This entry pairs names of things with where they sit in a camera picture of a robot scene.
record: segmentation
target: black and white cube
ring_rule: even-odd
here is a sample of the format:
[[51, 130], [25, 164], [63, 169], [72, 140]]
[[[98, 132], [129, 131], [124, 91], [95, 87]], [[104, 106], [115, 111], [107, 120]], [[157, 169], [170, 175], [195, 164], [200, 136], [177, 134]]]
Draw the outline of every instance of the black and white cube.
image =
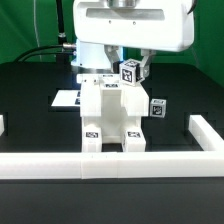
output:
[[164, 118], [166, 114], [166, 100], [152, 99], [150, 103], [150, 116]]
[[140, 61], [129, 59], [120, 64], [121, 82], [135, 86], [136, 83], [144, 80], [140, 75]]

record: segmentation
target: green wall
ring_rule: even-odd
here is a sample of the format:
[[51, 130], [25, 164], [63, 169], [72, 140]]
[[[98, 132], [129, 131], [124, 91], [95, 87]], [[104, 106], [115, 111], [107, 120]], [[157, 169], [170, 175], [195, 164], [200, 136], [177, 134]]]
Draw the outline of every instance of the green wall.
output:
[[[75, 39], [73, 0], [63, 0], [68, 41]], [[0, 63], [12, 61], [22, 52], [37, 46], [34, 29], [34, 0], [1, 0]], [[40, 45], [57, 43], [55, 0], [36, 0]], [[199, 0], [195, 10], [195, 42], [181, 53], [157, 52], [154, 62], [188, 63], [197, 66], [224, 86], [224, 1]], [[128, 49], [128, 57], [139, 58], [139, 50]], [[42, 57], [43, 61], [53, 60]]]

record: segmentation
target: black cable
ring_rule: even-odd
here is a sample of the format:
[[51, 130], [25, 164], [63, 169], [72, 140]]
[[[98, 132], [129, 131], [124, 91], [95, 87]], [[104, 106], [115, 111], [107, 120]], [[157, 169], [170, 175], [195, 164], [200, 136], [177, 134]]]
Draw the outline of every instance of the black cable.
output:
[[65, 30], [64, 30], [64, 18], [63, 18], [63, 7], [62, 0], [56, 0], [57, 5], [57, 16], [58, 16], [58, 43], [63, 44], [67, 42]]
[[46, 53], [39, 52], [39, 53], [27, 55], [25, 58], [23, 58], [22, 62], [24, 62], [28, 58], [31, 58], [31, 57], [34, 57], [34, 56], [39, 56], [39, 55], [53, 55], [53, 54], [68, 54], [68, 55], [73, 55], [73, 52], [46, 52]]
[[20, 59], [22, 59], [23, 57], [25, 57], [26, 55], [33, 53], [35, 51], [41, 51], [41, 50], [47, 50], [47, 49], [52, 49], [52, 48], [62, 48], [63, 45], [49, 45], [49, 46], [43, 46], [43, 47], [37, 47], [34, 49], [31, 49], [29, 51], [24, 52], [23, 54], [21, 54], [19, 57], [17, 57], [14, 62], [18, 62]]

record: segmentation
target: black table surface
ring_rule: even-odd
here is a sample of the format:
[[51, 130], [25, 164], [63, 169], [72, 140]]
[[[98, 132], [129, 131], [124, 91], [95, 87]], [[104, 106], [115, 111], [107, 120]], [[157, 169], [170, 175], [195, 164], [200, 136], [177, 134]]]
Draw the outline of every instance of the black table surface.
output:
[[[52, 108], [58, 90], [79, 89], [70, 66], [0, 65], [0, 152], [80, 152], [78, 108]], [[224, 137], [224, 88], [193, 66], [153, 64], [143, 86], [167, 100], [164, 119], [143, 118], [146, 151], [201, 150], [188, 132], [201, 114]], [[120, 151], [104, 145], [103, 151]], [[1, 224], [224, 223], [224, 178], [2, 180]]]

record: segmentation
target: white wall segment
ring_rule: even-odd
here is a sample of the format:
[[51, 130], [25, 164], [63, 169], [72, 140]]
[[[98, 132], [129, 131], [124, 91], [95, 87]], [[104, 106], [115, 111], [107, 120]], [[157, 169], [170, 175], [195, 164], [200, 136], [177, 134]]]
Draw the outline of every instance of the white wall segment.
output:
[[0, 179], [154, 177], [224, 177], [224, 152], [0, 154]]
[[204, 151], [224, 151], [224, 140], [201, 115], [191, 115], [189, 131]]
[[2, 135], [2, 133], [4, 132], [4, 122], [3, 122], [3, 116], [0, 115], [0, 136]]

